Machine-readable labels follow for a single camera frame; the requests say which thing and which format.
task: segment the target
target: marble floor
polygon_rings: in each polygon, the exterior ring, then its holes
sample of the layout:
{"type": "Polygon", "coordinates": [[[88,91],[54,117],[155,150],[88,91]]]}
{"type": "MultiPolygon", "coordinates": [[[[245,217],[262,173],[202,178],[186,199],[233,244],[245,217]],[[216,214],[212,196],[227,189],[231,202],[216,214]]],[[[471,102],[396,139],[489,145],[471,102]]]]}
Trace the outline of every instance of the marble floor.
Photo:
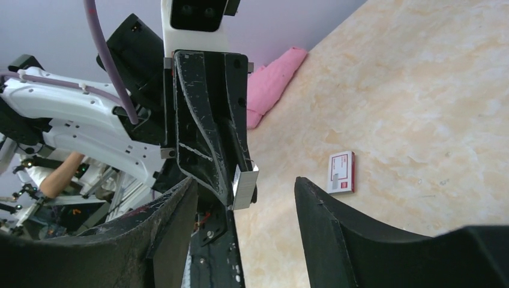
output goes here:
{"type": "Polygon", "coordinates": [[[357,155],[338,197],[435,236],[509,223],[509,1],[368,0],[316,46],[249,132],[258,203],[237,211],[248,288],[309,287],[294,199],[357,155]]]}

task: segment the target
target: red and white box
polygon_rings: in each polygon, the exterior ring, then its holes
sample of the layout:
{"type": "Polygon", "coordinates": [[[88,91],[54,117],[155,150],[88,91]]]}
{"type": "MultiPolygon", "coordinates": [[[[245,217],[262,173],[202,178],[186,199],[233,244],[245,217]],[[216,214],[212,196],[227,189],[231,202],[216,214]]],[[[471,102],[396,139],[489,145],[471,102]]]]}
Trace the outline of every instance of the red and white box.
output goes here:
{"type": "Polygon", "coordinates": [[[355,153],[352,151],[330,155],[327,193],[349,194],[355,191],[355,153]]]}

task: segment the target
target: purple cable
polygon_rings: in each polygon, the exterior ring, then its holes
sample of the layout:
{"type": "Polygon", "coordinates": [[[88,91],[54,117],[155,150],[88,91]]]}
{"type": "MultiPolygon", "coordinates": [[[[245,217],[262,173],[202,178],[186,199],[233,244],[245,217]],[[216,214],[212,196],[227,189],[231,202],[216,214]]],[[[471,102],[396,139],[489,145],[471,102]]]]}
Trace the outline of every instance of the purple cable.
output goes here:
{"type": "MultiPolygon", "coordinates": [[[[19,79],[19,74],[10,72],[10,71],[0,71],[0,76],[19,79]]],[[[56,80],[56,79],[50,79],[50,78],[44,78],[44,77],[38,77],[38,76],[32,76],[32,75],[24,75],[23,79],[28,80],[28,81],[33,81],[33,82],[49,84],[49,85],[73,88],[76,90],[83,90],[79,86],[78,83],[73,83],[73,82],[68,82],[68,81],[63,81],[63,80],[56,80]]],[[[117,96],[115,96],[111,93],[108,93],[103,90],[99,90],[99,89],[97,89],[95,87],[91,87],[91,86],[87,86],[85,89],[90,93],[100,95],[100,96],[102,96],[108,100],[111,100],[111,101],[115,102],[116,104],[122,106],[122,101],[120,100],[120,98],[118,98],[117,96]]]]}
{"type": "Polygon", "coordinates": [[[94,39],[95,47],[97,48],[97,52],[99,53],[99,57],[103,62],[104,69],[110,80],[115,87],[115,90],[122,100],[122,107],[127,112],[127,116],[132,124],[138,124],[138,116],[136,114],[136,110],[134,109],[133,102],[127,95],[125,91],[125,86],[122,83],[122,79],[118,74],[118,70],[116,69],[115,63],[113,62],[113,58],[110,54],[110,50],[108,49],[108,45],[106,44],[106,39],[104,38],[103,30],[101,29],[101,24],[99,23],[99,17],[97,16],[97,9],[95,7],[95,0],[83,0],[83,4],[85,6],[85,14],[86,20],[88,21],[88,26],[90,27],[90,32],[92,33],[92,38],[94,39]]]}

